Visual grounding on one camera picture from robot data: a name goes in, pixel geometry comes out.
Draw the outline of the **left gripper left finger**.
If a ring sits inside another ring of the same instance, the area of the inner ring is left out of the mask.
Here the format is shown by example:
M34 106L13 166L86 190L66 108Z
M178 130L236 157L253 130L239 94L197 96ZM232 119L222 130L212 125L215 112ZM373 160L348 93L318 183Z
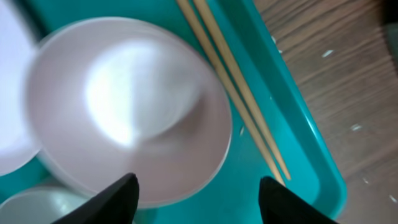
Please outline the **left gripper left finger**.
M139 200L139 183L128 173L53 224L132 223Z

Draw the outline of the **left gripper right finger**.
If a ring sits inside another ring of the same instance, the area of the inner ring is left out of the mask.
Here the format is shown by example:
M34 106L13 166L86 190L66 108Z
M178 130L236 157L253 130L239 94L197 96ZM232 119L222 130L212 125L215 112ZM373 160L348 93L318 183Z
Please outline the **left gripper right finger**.
M264 224L337 224L272 177L261 179L258 201Z

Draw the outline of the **pink bowl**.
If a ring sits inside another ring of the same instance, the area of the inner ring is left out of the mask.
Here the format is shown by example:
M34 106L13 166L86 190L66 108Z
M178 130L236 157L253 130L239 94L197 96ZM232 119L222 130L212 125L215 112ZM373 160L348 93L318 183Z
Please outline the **pink bowl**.
M215 71L149 22L97 17L56 30L24 90L39 159L88 196L134 173L139 207L177 203L208 185L229 151L231 109Z

